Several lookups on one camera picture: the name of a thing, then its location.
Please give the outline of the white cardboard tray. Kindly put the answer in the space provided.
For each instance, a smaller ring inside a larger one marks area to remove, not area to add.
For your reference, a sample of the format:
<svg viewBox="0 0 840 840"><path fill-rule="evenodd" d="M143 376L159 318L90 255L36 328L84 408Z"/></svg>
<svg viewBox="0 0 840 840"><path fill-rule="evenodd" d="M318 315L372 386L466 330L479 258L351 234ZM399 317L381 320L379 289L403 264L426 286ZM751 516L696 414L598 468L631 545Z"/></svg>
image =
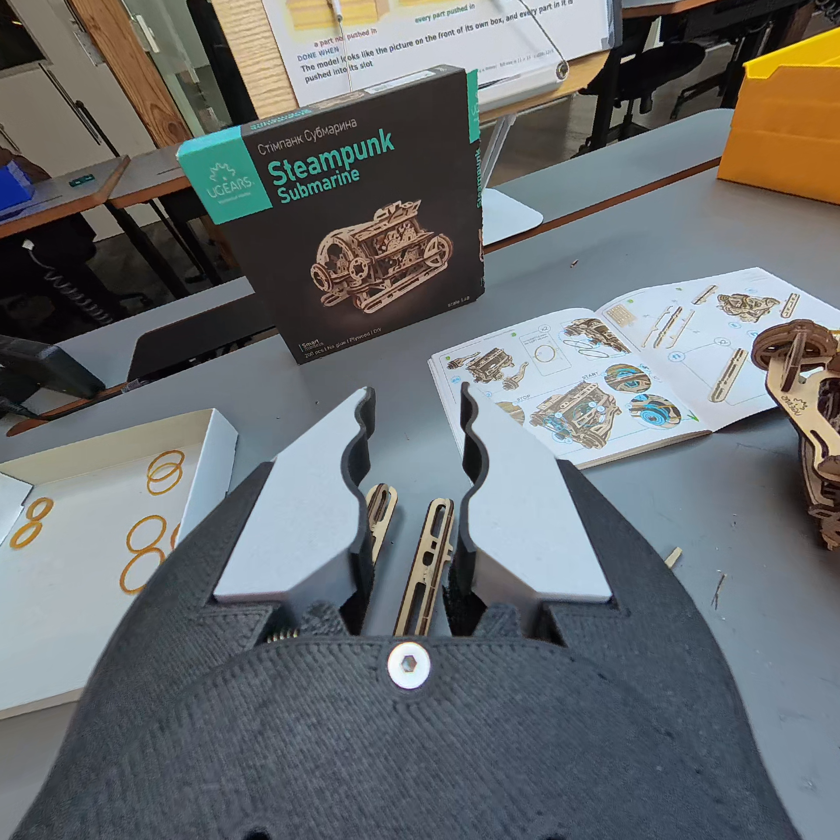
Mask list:
<svg viewBox="0 0 840 840"><path fill-rule="evenodd" d="M125 536L151 514L167 520L166 557L222 501L238 432L216 409L171 416L2 463L1 718L78 700L110 636L139 597L119 585L131 559ZM146 489L150 462L185 453L169 492ZM38 537L9 537L35 500L55 501ZM160 564L139 558L126 585L148 583Z"/></svg>

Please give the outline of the blue plastic bin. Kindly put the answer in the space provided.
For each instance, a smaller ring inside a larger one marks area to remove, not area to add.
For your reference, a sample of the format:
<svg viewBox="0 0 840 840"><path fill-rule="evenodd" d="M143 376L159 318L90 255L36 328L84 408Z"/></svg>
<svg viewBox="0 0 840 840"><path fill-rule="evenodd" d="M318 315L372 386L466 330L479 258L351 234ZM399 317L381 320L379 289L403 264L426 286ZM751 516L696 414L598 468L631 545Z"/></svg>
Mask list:
<svg viewBox="0 0 840 840"><path fill-rule="evenodd" d="M15 161L1 167L1 221L22 212L34 195L35 186Z"/></svg>

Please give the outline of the short wooden strip part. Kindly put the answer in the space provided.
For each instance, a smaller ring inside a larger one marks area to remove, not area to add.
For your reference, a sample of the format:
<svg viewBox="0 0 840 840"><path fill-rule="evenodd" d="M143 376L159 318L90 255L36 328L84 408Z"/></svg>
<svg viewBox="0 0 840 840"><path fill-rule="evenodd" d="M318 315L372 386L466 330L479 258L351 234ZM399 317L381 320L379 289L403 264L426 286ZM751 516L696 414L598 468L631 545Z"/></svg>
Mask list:
<svg viewBox="0 0 840 840"><path fill-rule="evenodd" d="M386 483L373 486L366 494L366 511L371 532L371 558L375 564L396 509L397 492Z"/></svg>

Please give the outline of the brown wooden desk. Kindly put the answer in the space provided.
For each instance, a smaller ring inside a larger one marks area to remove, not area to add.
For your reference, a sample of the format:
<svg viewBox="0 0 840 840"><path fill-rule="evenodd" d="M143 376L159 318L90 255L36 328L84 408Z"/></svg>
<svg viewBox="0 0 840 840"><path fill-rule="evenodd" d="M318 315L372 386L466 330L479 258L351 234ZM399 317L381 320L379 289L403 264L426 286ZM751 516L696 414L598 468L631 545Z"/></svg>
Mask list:
<svg viewBox="0 0 840 840"><path fill-rule="evenodd" d="M129 156L120 155L37 183L33 198L22 205L16 215L2 220L1 238L21 235L33 228L105 206L173 297L187 298L190 291L142 228L127 211L109 203L110 195L129 163Z"/></svg>

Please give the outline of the wooden submarine model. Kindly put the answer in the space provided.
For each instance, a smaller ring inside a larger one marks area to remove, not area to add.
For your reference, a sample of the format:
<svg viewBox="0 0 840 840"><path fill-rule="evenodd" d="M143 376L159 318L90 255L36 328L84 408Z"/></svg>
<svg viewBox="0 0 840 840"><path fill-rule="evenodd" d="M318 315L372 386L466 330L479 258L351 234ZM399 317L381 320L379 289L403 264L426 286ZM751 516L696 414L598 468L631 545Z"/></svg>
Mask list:
<svg viewBox="0 0 840 840"><path fill-rule="evenodd" d="M762 331L752 362L766 390L795 427L807 510L829 550L839 547L838 331L797 319Z"/></svg>

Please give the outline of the scattered yellow rubber bands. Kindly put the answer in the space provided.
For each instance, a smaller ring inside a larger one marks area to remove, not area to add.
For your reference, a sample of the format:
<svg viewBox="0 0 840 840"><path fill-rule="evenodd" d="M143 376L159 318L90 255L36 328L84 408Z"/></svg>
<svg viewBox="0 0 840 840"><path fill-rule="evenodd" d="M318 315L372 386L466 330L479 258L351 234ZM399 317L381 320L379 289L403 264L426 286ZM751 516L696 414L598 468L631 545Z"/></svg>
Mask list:
<svg viewBox="0 0 840 840"><path fill-rule="evenodd" d="M183 464L186 456L180 449L167 450L156 456L146 471L146 489L152 496L162 496L172 490L183 478ZM35 499L25 510L25 522L8 540L12 550L22 550L32 543L43 529L43 518L51 512L55 501L49 497ZM166 552L159 542L166 534L167 520L159 514L150 514L132 525L125 536L127 551L131 559L123 567L119 585L126 595L136 595L145 587L145 583L130 589L126 585L127 576L139 558L154 554L158 564L165 561Z"/></svg>

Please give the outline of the white instruction board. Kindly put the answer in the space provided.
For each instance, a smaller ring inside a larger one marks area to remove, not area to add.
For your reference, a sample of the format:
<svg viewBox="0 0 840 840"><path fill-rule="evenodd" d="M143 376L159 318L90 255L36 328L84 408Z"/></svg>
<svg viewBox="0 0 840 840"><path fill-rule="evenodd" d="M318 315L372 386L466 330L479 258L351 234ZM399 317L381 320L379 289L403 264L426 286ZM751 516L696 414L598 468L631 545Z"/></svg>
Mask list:
<svg viewBox="0 0 840 840"><path fill-rule="evenodd" d="M558 83L564 62L616 44L607 1L268 1L300 106L438 65L475 70L480 87Z"/></svg>

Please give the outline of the white metal board stand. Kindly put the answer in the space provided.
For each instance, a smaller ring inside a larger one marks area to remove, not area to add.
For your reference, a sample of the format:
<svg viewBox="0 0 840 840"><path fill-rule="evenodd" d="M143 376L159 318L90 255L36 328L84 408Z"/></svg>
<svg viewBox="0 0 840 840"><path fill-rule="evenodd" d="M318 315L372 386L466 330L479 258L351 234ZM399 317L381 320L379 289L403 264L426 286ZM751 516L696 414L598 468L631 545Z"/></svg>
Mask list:
<svg viewBox="0 0 840 840"><path fill-rule="evenodd" d="M508 133L521 110L522 103L510 99L498 108L485 109L479 113L480 127L485 124L493 126L487 147L479 153L482 247L485 252L489 251L491 245L531 231L543 221L543 215L537 210L489 187L490 177Z"/></svg>

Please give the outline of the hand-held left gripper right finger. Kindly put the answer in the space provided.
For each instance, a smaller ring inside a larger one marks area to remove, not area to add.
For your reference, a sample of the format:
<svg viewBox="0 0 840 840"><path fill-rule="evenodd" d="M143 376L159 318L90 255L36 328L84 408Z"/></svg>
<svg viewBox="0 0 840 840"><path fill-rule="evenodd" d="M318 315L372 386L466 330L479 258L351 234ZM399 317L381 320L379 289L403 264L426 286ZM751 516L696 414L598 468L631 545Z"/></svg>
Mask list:
<svg viewBox="0 0 840 840"><path fill-rule="evenodd" d="M467 383L460 423L472 486L458 516L459 593L520 613L544 602L608 602L612 589L551 451Z"/></svg>

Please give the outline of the black device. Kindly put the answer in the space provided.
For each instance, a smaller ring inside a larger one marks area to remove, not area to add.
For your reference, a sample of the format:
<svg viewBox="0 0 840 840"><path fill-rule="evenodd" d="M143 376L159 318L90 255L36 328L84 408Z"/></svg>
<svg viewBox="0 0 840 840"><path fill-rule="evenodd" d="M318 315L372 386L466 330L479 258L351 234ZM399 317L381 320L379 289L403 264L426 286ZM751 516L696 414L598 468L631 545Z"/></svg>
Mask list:
<svg viewBox="0 0 840 840"><path fill-rule="evenodd" d="M79 398L106 390L103 382L63 349L33 340L1 336L1 413L37 415L24 406L40 388Z"/></svg>

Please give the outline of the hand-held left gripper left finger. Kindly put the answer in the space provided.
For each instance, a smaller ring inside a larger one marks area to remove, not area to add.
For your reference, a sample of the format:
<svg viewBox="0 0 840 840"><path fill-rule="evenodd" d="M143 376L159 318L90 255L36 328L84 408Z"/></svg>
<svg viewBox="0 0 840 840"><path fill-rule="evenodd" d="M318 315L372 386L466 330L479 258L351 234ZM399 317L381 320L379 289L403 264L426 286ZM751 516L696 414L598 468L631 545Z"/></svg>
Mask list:
<svg viewBox="0 0 840 840"><path fill-rule="evenodd" d="M216 584L220 602L276 600L292 614L312 603L366 603L374 579L359 484L370 467L375 391L353 392L274 458Z"/></svg>

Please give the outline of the open instruction booklet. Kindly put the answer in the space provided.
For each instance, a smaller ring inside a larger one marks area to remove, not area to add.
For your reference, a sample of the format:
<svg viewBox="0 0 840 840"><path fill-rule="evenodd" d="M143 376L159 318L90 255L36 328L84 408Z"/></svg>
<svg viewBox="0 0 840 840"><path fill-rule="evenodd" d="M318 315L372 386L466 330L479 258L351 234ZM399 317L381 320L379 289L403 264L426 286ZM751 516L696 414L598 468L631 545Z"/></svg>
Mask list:
<svg viewBox="0 0 840 840"><path fill-rule="evenodd" d="M428 366L459 448L461 386L473 385L555 457L596 466L771 407L754 340L829 312L764 269L742 269L543 314L439 351Z"/></svg>

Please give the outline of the black chair back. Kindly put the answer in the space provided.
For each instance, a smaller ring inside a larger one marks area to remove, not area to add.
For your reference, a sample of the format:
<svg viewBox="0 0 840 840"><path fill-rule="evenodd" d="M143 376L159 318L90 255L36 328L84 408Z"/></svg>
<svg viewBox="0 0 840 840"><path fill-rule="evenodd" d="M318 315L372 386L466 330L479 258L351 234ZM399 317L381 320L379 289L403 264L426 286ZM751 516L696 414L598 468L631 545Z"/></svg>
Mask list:
<svg viewBox="0 0 840 840"><path fill-rule="evenodd" d="M243 297L142 334L126 382L152 382L183 370L191 360L274 329L256 296Z"/></svg>

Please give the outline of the yellow plastic bin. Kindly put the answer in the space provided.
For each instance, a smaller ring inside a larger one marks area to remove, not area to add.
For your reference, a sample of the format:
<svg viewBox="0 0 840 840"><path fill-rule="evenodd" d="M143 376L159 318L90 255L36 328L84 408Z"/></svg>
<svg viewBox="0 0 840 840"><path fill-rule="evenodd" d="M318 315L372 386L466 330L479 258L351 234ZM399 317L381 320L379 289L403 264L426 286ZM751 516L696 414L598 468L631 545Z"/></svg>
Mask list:
<svg viewBox="0 0 840 840"><path fill-rule="evenodd" d="M717 178L839 204L839 29L744 65Z"/></svg>

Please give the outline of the long wooden strip part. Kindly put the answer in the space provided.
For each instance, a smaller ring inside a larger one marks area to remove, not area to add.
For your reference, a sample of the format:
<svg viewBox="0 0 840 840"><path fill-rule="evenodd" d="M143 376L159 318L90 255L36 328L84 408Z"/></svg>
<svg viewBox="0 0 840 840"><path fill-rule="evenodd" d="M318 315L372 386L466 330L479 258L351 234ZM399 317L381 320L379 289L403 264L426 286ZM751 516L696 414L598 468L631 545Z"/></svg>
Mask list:
<svg viewBox="0 0 840 840"><path fill-rule="evenodd" d="M395 621L395 637L429 634L438 587L452 557L454 520L453 500L437 498L430 502Z"/></svg>

